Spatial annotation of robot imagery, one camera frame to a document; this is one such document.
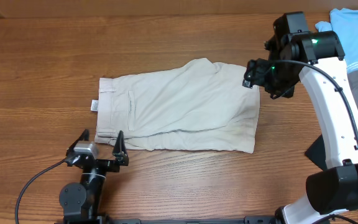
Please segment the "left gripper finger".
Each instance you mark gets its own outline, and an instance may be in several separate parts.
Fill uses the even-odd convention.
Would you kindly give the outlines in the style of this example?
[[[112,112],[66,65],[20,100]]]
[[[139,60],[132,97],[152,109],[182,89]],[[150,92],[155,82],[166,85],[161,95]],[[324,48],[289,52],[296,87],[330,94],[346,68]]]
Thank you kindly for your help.
[[[128,160],[127,150],[124,142],[124,132],[120,131],[112,151],[113,156],[119,160]]]
[[[72,152],[74,150],[74,147],[77,145],[79,141],[89,141],[90,138],[90,131],[88,129],[85,129],[81,135],[75,140],[67,149],[67,152]]]

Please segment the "beige khaki shorts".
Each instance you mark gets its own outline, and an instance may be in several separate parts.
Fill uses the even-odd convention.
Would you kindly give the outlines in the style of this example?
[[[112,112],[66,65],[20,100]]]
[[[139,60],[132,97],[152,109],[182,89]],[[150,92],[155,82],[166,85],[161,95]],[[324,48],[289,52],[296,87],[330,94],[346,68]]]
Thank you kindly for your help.
[[[129,149],[253,153],[260,93],[246,68],[194,59],[172,70],[101,78],[95,141]]]

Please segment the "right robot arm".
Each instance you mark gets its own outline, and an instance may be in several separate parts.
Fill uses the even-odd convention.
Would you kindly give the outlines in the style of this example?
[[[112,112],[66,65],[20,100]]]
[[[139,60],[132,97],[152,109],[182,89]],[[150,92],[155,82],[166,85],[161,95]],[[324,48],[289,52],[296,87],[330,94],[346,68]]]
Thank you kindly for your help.
[[[358,109],[349,82],[345,53],[333,31],[313,33],[302,12],[273,23],[266,41],[268,59],[250,60],[244,87],[261,86],[272,99],[293,96],[303,84],[316,112],[326,169],[310,175],[306,193],[272,216],[245,217],[246,223],[329,223],[358,209]]]

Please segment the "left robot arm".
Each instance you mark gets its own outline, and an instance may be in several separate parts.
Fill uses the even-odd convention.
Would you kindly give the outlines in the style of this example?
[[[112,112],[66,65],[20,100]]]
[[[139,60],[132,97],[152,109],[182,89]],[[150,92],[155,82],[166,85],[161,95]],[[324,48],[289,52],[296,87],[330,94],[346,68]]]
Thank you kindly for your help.
[[[59,195],[63,208],[63,223],[108,224],[113,220],[109,215],[99,212],[103,185],[108,172],[119,172],[120,167],[129,165],[129,156],[124,143],[124,133],[118,134],[112,155],[114,159],[99,159],[95,142],[89,140],[86,129],[67,149],[64,162],[82,170],[79,182],[64,186]]]

